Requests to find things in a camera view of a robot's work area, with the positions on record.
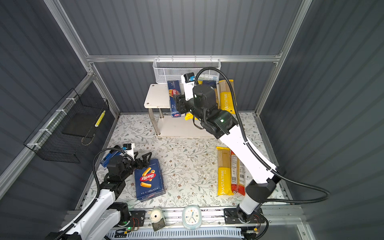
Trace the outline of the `yellow Pastatime spaghetti bag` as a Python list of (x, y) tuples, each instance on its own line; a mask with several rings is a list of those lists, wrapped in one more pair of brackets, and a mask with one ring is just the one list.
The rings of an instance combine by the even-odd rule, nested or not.
[(230, 87), (226, 80), (219, 81), (220, 107), (221, 110), (235, 114), (234, 98), (232, 97)]

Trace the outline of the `yellow clear spaghetti bag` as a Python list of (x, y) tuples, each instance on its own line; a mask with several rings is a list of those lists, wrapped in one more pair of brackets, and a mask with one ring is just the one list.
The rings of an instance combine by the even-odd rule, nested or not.
[(186, 116), (185, 116), (185, 120), (188, 121), (188, 120), (195, 120), (195, 117), (193, 114), (191, 113), (187, 113)]

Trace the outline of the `blue Barilla spaghetti box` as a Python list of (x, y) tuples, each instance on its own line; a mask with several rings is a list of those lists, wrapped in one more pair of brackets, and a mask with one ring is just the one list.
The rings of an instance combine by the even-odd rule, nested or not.
[(185, 114), (180, 114), (180, 112), (177, 110), (176, 102), (174, 100), (175, 95), (182, 94), (179, 81), (178, 80), (167, 81), (167, 86), (168, 86), (168, 92), (169, 92), (169, 98), (170, 98), (171, 116), (173, 118), (184, 117)]

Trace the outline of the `blue Ankara spaghetti bag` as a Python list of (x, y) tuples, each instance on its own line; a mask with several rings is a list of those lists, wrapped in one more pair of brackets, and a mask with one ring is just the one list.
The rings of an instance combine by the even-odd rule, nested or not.
[(216, 81), (202, 81), (202, 84), (208, 85), (211, 88), (213, 88), (213, 90), (215, 91), (215, 95), (216, 95), (216, 103), (219, 105), (220, 101), (219, 101), (219, 85), (218, 85), (218, 83)]

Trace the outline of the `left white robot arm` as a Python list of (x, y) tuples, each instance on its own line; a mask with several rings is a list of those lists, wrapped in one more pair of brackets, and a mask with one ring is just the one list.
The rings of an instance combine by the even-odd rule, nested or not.
[(142, 170), (149, 166), (152, 153), (136, 158), (123, 150), (109, 148), (111, 157), (107, 163), (108, 173), (102, 183), (99, 182), (96, 171), (93, 175), (97, 184), (97, 194), (93, 200), (72, 221), (59, 232), (49, 233), (46, 240), (102, 240), (109, 239), (107, 233), (115, 226), (120, 228), (135, 228), (141, 225), (134, 218), (126, 203), (117, 202), (126, 186), (126, 178), (135, 170)]

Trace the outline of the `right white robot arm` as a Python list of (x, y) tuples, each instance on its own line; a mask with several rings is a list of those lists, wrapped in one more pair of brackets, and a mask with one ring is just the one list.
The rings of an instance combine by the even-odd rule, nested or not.
[(174, 95), (173, 99), (181, 114), (191, 113), (196, 117), (202, 128), (229, 147), (250, 172), (253, 179), (238, 206), (239, 217), (248, 218), (275, 190), (280, 178), (272, 171), (277, 167), (242, 133), (240, 118), (218, 108), (215, 91), (210, 86), (196, 85), (187, 95)]

